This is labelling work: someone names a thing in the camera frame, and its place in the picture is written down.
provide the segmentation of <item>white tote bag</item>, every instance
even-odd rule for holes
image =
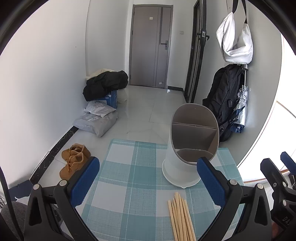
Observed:
[[[219,42],[223,59],[233,64],[248,64],[253,57],[253,42],[249,25],[247,24],[246,2],[242,0],[246,20],[237,44],[233,45],[235,38],[234,13],[237,9],[238,0],[233,0],[232,12],[222,21],[216,36]]]

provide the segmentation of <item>blue gripper pad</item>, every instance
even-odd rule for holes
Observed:
[[[281,154],[281,161],[285,164],[292,175],[296,175],[296,164],[293,159],[287,154],[287,152],[283,152]]]
[[[80,175],[79,179],[73,186],[70,192],[70,203],[72,207],[82,204],[88,190],[94,182],[100,170],[100,162],[98,158],[94,157],[88,164],[87,168]]]
[[[196,168],[213,202],[224,207],[225,190],[202,158],[198,159]]]

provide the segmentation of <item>black jacket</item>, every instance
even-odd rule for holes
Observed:
[[[89,79],[83,90],[86,101],[105,97],[113,90],[124,89],[128,84],[128,75],[122,70],[119,72],[106,71]]]

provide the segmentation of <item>door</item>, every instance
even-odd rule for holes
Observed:
[[[166,87],[172,6],[134,6],[130,83]]]
[[[202,57],[206,40],[206,18],[207,6],[206,0],[198,0],[193,9],[193,31],[191,53],[189,59],[189,67],[187,80],[184,90],[184,97],[187,103],[194,103],[197,84],[202,66]]]

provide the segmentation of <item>pair of brown shoes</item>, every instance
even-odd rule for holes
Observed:
[[[69,180],[70,177],[80,170],[90,158],[91,153],[85,145],[75,143],[69,149],[62,152],[62,158],[67,162],[66,166],[59,172],[62,180]]]

